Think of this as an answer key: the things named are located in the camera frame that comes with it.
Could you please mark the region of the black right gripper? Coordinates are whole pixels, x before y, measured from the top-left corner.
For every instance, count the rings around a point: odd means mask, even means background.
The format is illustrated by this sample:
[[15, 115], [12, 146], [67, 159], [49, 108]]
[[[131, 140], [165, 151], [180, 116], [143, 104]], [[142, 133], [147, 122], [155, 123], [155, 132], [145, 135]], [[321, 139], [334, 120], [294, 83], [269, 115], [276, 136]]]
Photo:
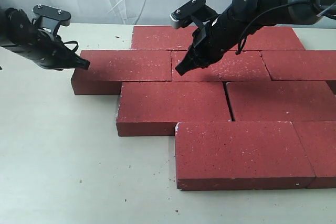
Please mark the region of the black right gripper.
[[206, 24], [206, 38], [188, 50], [175, 70], [183, 76], [189, 71], [217, 63], [224, 53], [239, 43], [243, 35], [250, 34], [248, 24], [236, 20], [231, 11], [224, 11]]

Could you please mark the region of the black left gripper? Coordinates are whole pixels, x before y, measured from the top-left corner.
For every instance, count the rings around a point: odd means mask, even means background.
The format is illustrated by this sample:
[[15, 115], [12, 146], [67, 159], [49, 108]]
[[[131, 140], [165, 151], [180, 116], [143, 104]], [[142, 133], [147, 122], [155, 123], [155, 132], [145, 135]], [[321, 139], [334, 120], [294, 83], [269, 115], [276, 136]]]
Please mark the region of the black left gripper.
[[14, 44], [12, 52], [31, 60], [43, 69], [83, 69], [88, 70], [90, 61], [81, 58], [58, 38], [45, 30], [37, 30], [33, 41]]

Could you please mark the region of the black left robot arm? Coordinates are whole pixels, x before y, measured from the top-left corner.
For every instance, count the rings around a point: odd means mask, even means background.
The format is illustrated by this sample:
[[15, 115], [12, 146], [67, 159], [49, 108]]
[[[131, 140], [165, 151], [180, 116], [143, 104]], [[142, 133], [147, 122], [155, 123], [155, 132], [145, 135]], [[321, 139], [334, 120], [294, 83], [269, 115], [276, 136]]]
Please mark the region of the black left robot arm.
[[29, 19], [22, 9], [1, 9], [1, 47], [18, 54], [43, 69], [87, 70], [90, 62], [76, 54], [79, 44], [62, 41], [57, 34], [60, 26], [69, 26], [68, 11], [38, 4]]

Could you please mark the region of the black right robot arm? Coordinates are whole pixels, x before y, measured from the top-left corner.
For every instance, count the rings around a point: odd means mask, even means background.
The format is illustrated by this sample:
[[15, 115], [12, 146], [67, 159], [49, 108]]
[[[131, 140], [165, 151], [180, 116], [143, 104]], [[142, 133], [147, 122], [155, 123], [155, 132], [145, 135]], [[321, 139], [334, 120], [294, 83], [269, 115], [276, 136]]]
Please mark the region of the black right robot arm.
[[233, 47], [243, 51], [247, 37], [263, 27], [313, 25], [321, 18], [335, 19], [335, 0], [232, 0], [217, 13], [206, 0], [190, 0], [170, 14], [172, 27], [194, 23], [193, 41], [175, 67], [182, 76], [219, 62]]

